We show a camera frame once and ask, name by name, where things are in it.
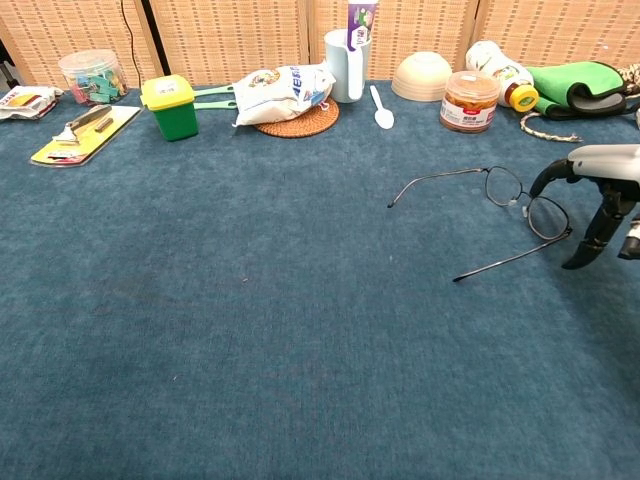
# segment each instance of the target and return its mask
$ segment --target woven wall panel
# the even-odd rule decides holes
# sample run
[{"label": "woven wall panel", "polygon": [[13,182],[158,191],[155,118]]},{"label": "woven wall panel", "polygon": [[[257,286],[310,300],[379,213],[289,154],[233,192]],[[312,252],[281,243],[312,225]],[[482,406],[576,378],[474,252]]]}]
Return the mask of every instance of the woven wall panel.
[{"label": "woven wall panel", "polygon": [[[146,19],[138,14],[140,4],[125,0],[124,11],[142,81],[162,75]],[[26,84],[66,89],[60,58],[80,50],[108,48],[116,53],[127,84],[137,88],[131,37],[120,0],[0,0],[0,12],[0,37]]]},{"label": "woven wall panel", "polygon": [[[324,58],[324,34],[347,26],[347,1],[312,0],[311,60]],[[376,11],[369,78],[391,79],[402,60],[435,51],[462,66],[473,30],[476,0],[383,0]]]},{"label": "woven wall panel", "polygon": [[474,39],[490,39],[525,65],[640,61],[637,0],[482,0]]},{"label": "woven wall panel", "polygon": [[192,85],[308,63],[306,0],[152,0],[172,73]]}]

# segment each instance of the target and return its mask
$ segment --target glasses frame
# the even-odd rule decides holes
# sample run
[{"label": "glasses frame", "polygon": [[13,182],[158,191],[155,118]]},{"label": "glasses frame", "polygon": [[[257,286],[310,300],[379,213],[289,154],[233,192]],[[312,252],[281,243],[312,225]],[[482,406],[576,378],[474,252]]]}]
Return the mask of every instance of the glasses frame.
[{"label": "glasses frame", "polygon": [[[520,192],[518,193],[518,195],[516,195],[515,197],[513,197],[512,199],[510,199],[506,203],[499,202],[495,198],[493,198],[491,195],[489,195],[489,185],[488,185],[489,175],[491,174],[491,172],[493,170],[501,170],[501,171],[504,171],[504,172],[508,173],[509,175],[511,175],[518,182],[518,184],[520,186]],[[406,191],[409,190],[411,187],[413,187],[415,184],[417,184],[419,182],[422,182],[424,180],[429,180],[429,179],[432,179],[432,178],[448,177],[448,176],[453,176],[453,175],[462,175],[462,174],[465,174],[465,173],[486,173],[485,180],[484,180],[484,194],[489,199],[489,201],[491,203],[493,203],[494,205],[497,205],[499,207],[503,207],[504,208],[504,207],[509,207],[509,206],[515,205],[523,195],[528,197],[529,198],[529,203],[525,207],[523,207],[523,213],[525,214],[525,216],[527,218],[527,223],[529,225],[529,228],[539,238],[541,238],[542,240],[545,240],[545,242],[543,244],[541,244],[541,245],[538,245],[537,247],[534,247],[534,248],[532,248],[530,250],[527,250],[526,252],[519,253],[517,255],[514,255],[512,257],[506,258],[504,260],[500,260],[498,262],[494,262],[494,263],[491,263],[489,265],[485,265],[484,267],[480,267],[480,268],[477,268],[475,270],[471,270],[469,272],[463,273],[462,275],[458,275],[457,277],[455,277],[453,279],[453,282],[457,283],[460,280],[464,280],[465,278],[468,278],[468,277],[470,277],[472,275],[476,275],[478,273],[490,270],[490,269],[498,267],[500,265],[504,265],[505,263],[513,262],[513,261],[518,260],[518,259],[520,259],[522,257],[526,257],[527,255],[530,255],[532,253],[538,252],[538,251],[542,250],[543,248],[547,248],[547,247],[553,245],[554,243],[557,243],[557,242],[559,242],[561,240],[564,240],[565,238],[569,237],[569,235],[571,235],[571,232],[573,231],[573,228],[571,228],[569,215],[567,214],[566,210],[564,208],[562,208],[562,206],[558,202],[556,202],[554,200],[551,200],[550,198],[542,196],[542,195],[532,198],[531,195],[524,190],[524,187],[522,185],[522,181],[520,181],[518,176],[515,173],[513,173],[511,170],[509,170],[508,168],[502,167],[500,165],[495,165],[493,167],[465,168],[465,169],[462,169],[462,170],[453,170],[453,171],[450,171],[450,172],[435,173],[435,174],[431,174],[431,175],[424,175],[422,177],[414,178],[409,183],[407,183],[407,185],[405,185],[405,187],[400,191],[400,193],[398,193],[398,195],[396,195],[396,197],[387,205],[387,208],[392,208],[393,206],[395,206],[395,204],[398,203],[398,201],[406,193]],[[564,215],[565,228],[560,234],[555,235],[555,236],[544,235],[543,233],[541,233],[538,229],[536,229],[533,226],[533,223],[531,221],[531,216],[529,215],[529,211],[531,209],[531,205],[536,201],[540,201],[539,199],[540,200],[545,200],[545,201],[550,202],[551,204],[555,205],[558,208],[558,210],[560,212],[562,212],[562,214]]]}]

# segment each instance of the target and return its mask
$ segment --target bottle cap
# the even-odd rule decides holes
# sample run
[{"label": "bottle cap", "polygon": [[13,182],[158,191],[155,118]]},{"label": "bottle cap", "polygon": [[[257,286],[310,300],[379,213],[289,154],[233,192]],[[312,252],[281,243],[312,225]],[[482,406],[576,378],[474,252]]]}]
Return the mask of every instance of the bottle cap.
[{"label": "bottle cap", "polygon": [[528,112],[536,106],[540,100],[540,94],[531,85],[520,85],[511,92],[509,103],[516,112]]}]

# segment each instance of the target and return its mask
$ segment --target white plastic spoon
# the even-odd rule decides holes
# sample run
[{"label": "white plastic spoon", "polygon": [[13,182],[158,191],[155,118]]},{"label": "white plastic spoon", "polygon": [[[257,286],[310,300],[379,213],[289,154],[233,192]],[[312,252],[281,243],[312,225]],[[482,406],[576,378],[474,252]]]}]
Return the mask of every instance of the white plastic spoon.
[{"label": "white plastic spoon", "polygon": [[376,102],[376,123],[380,125],[381,128],[388,130],[393,127],[393,112],[391,110],[387,110],[382,106],[382,101],[380,100],[378,89],[373,85],[371,85],[369,88],[371,89],[371,96],[373,97],[373,101]]}]

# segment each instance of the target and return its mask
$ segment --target white cup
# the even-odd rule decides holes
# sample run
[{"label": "white cup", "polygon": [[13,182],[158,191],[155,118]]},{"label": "white cup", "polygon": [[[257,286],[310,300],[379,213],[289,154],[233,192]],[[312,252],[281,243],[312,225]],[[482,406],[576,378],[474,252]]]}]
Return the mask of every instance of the white cup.
[{"label": "white cup", "polygon": [[335,77],[331,98],[339,103],[352,103],[362,98],[369,65],[371,39],[355,51],[347,48],[347,29],[332,30],[324,36],[327,65]]}]

